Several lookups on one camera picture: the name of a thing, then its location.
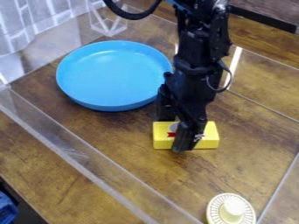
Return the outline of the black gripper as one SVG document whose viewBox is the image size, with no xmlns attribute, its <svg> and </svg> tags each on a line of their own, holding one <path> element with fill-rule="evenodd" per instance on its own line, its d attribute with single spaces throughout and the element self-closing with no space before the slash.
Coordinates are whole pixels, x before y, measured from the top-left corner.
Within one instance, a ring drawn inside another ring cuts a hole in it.
<svg viewBox="0 0 299 224">
<path fill-rule="evenodd" d="M 213 101 L 225 64 L 221 60 L 197 66 L 173 57 L 173 72 L 163 74 L 156 97 L 156 120 L 179 122 L 172 152 L 191 151 L 201 140 L 207 125 L 205 107 Z"/>
</svg>

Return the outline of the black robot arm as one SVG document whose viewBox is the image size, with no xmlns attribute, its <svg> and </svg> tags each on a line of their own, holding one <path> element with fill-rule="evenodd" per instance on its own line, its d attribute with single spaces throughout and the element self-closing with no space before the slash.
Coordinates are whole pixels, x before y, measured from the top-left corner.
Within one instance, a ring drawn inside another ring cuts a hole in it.
<svg viewBox="0 0 299 224">
<path fill-rule="evenodd" d="M 221 58 L 229 55 L 229 0 L 172 0 L 177 17 L 179 49 L 173 71 L 163 74 L 157 90 L 156 118 L 176 120 L 172 151 L 195 148 L 208 122 L 205 107 L 217 93 L 228 71 Z"/>
</svg>

